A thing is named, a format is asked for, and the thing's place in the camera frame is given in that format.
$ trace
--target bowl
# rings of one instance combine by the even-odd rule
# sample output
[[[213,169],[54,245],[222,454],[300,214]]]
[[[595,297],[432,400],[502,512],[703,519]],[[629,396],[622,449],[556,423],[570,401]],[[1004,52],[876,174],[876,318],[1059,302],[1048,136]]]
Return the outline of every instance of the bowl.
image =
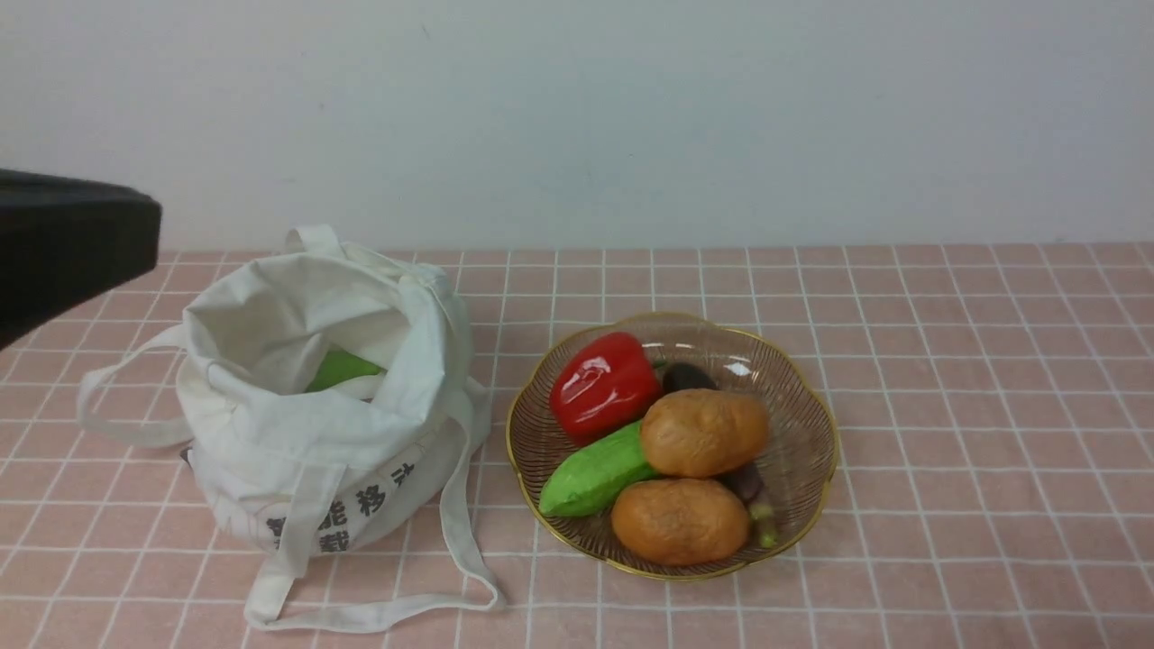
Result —
[[[773,501],[777,545],[759,547],[750,535],[750,543],[727,559],[684,567],[660,566],[621,545],[613,535],[608,509],[579,519],[541,514],[538,508],[541,488],[561,462],[577,450],[549,410],[549,390],[578,350],[612,331],[636,336],[651,363],[692,363],[709,373],[719,388],[752,394],[764,401],[773,434],[756,464]],[[525,502],[555,537],[628,573],[668,581],[726,575],[796,544],[822,515],[839,456],[833,417],[784,351],[752,334],[676,313],[638,315],[578,331],[557,343],[514,400],[505,443]]]

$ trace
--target potato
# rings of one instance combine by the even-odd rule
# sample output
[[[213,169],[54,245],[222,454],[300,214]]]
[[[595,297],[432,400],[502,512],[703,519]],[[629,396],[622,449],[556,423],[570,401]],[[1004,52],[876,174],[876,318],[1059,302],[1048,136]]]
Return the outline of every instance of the potato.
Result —
[[[610,520],[622,545],[662,566],[725,559],[749,537],[745,507],[714,480],[637,483],[617,497]]]
[[[642,419],[642,452],[659,473],[709,478],[752,462],[770,441],[757,398],[694,389],[668,394]]]

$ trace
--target eggplant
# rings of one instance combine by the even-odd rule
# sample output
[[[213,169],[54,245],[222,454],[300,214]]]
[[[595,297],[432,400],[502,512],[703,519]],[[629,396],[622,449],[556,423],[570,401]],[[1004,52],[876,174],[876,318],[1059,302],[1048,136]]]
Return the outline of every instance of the eggplant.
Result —
[[[700,367],[689,363],[674,363],[666,367],[661,378],[661,389],[665,394],[690,389],[715,390],[718,385]],[[765,490],[757,465],[752,462],[743,464],[718,476],[718,480],[745,505],[757,536],[757,545],[773,547],[778,542],[778,531],[773,525],[773,502],[770,501],[770,494]]]

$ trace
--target tote bag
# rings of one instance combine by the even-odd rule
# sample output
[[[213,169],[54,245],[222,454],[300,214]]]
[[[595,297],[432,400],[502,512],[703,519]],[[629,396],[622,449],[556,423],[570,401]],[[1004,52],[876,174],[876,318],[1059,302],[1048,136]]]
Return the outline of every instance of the tote bag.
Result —
[[[293,230],[286,247],[216,282],[181,324],[85,374],[81,426],[143,447],[192,442],[186,458],[218,527],[268,555],[245,606],[256,628],[375,633],[433,609],[502,609],[465,502],[489,402],[467,375],[464,303],[441,269],[343,244],[328,226]],[[385,372],[304,393],[334,346]],[[175,388],[183,418],[127,425],[93,415],[102,382],[156,348],[187,352]],[[310,557],[390,534],[442,488],[445,545],[487,602],[414,595],[278,619]]]

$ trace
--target green vegetable in bag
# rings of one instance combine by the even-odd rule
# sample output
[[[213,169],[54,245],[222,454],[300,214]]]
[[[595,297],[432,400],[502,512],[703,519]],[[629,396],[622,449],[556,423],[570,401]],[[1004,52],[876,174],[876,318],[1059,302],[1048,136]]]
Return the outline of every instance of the green vegetable in bag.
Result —
[[[375,376],[381,373],[381,368],[372,363],[358,358],[347,351],[335,349],[324,355],[324,360],[316,370],[313,382],[305,388],[306,393],[319,393],[332,386],[344,383],[350,379],[359,376]]]

